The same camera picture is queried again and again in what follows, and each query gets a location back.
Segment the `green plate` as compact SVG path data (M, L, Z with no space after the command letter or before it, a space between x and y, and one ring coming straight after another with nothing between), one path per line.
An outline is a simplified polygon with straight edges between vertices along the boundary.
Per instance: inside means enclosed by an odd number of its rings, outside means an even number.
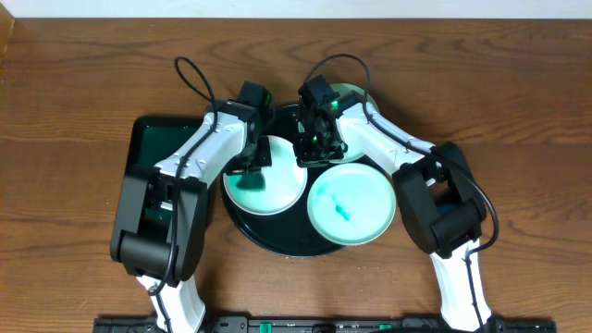
M314 182L307 213L325 239L357 246L377 239L390 226L397 208L389 179L360 163L333 166Z
M339 111L341 113L341 115L343 115L343 112L347 108L354 106L358 103L361 103L363 100L364 90L356 85L349 84L349 83L334 83L334 84L330 84L330 86L334 91L339 93L339 98L332 101L331 103L327 103L322 106L329 106L332 109ZM297 133L297 116L299 113L299 105L300 104L302 104L301 98L298 103L298 112L296 113L296 120L295 120L296 133ZM362 150L360 148L357 148L352 143L346 143L346 144L347 144L347 153L344 155L344 157L341 160L332 162L330 164L349 163L349 162L355 161L355 160L364 156L364 153L362 152Z

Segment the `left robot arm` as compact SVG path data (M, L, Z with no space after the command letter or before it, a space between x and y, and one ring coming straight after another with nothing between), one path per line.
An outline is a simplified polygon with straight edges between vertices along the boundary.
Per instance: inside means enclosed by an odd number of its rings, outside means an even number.
M145 287L164 332L196 332L204 321L194 272L204 250L209 189L226 169L259 167L266 97L217 100L200 127L168 156L146 166L138 150L128 163L110 243L111 258Z

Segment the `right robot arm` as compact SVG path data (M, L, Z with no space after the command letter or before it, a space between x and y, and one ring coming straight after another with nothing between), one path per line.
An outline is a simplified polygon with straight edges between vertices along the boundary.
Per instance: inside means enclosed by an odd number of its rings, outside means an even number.
M460 147L417 139L368 102L303 105L297 122L300 165L322 166L354 147L390 173L403 225L434 265L445 323L459 331L486 331L492 312L478 255L496 242L500 222Z

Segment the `white plate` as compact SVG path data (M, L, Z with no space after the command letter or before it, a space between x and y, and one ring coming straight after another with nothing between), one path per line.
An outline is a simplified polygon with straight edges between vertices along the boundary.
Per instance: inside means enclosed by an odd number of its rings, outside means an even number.
M224 175L223 186L230 200L241 210L257 216L271 216L286 211L301 198L306 188L308 172L299 167L293 145L278 136L268 136L272 166L263 167L263 191L243 191L236 188L240 175Z

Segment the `green sponge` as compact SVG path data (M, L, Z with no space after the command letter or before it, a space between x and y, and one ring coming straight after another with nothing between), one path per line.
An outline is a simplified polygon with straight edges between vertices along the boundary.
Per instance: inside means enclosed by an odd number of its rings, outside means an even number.
M260 171L241 174L236 182L236 188L243 191L263 191L265 177Z

